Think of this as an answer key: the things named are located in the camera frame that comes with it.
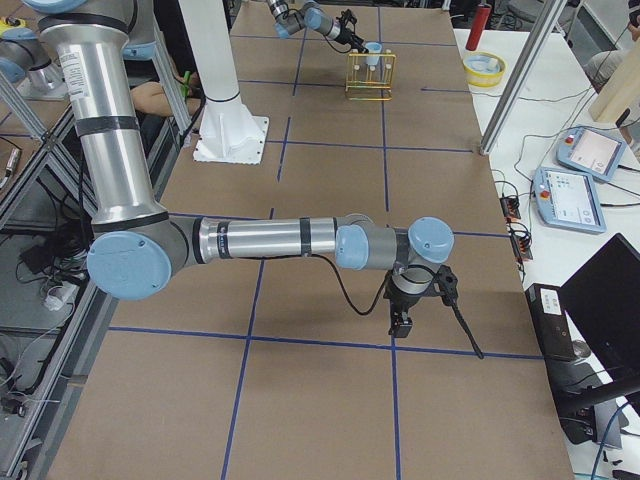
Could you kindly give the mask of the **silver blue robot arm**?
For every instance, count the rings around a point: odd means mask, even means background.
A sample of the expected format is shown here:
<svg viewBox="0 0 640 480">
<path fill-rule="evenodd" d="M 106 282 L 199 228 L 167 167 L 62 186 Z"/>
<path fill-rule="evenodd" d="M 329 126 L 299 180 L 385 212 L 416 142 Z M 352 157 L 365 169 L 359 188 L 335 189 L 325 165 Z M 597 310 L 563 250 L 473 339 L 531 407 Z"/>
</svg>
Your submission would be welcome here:
<svg viewBox="0 0 640 480">
<path fill-rule="evenodd" d="M 316 1 L 305 1 L 299 9 L 290 8 L 283 0 L 268 0 L 267 5 L 275 20 L 274 29 L 282 38 L 290 38 L 304 29 L 311 29 L 327 40 L 348 45 L 352 50 L 366 53 L 365 41 L 355 29 L 357 18 L 351 9 L 341 12 L 339 17 L 330 17 Z"/>
<path fill-rule="evenodd" d="M 43 40 L 57 52 L 69 89 L 75 131 L 97 209 L 87 268 L 91 280 L 120 300 L 162 291 L 180 271 L 214 261 L 320 258 L 335 270 L 379 270 L 379 298 L 390 304 L 391 334 L 405 335 L 410 309 L 424 297 L 457 304 L 447 265 L 454 236 L 440 219 L 407 228 L 379 226 L 351 213 L 321 218 L 237 219 L 233 201 L 263 202 L 258 184 L 232 173 L 261 161 L 269 121 L 243 103 L 224 12 L 181 6 L 198 63 L 202 96 L 195 127 L 194 175 L 179 184 L 187 211 L 163 206 L 152 188 L 124 64 L 128 47 L 154 29 L 143 1 L 34 1 Z"/>
</svg>

